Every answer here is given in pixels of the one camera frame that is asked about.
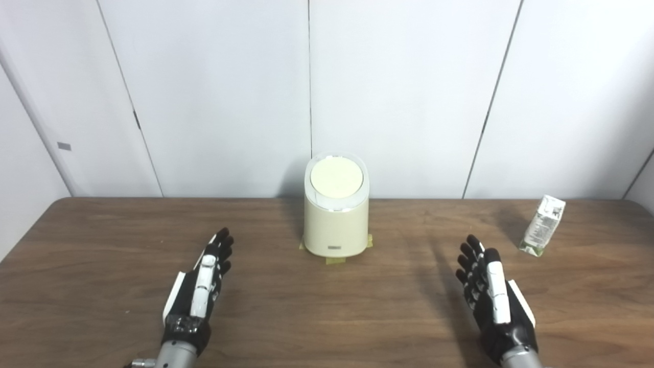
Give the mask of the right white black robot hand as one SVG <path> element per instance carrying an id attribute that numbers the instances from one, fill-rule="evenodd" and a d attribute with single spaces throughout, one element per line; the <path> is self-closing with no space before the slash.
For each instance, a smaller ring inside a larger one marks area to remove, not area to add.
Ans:
<path id="1" fill-rule="evenodd" d="M 535 317 L 517 283 L 505 277 L 495 248 L 474 235 L 460 245 L 455 275 L 479 328 L 479 344 L 499 367 L 543 367 L 535 334 Z"/>

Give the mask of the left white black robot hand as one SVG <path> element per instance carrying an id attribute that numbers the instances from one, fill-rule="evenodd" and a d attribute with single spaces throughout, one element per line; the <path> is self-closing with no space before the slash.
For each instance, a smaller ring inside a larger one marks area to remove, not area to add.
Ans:
<path id="1" fill-rule="evenodd" d="M 211 338 L 210 319 L 221 294 L 224 276 L 231 269 L 233 237 L 220 229 L 201 252 L 192 270 L 179 272 L 162 312 L 164 346 L 192 347 L 199 357 Z"/>

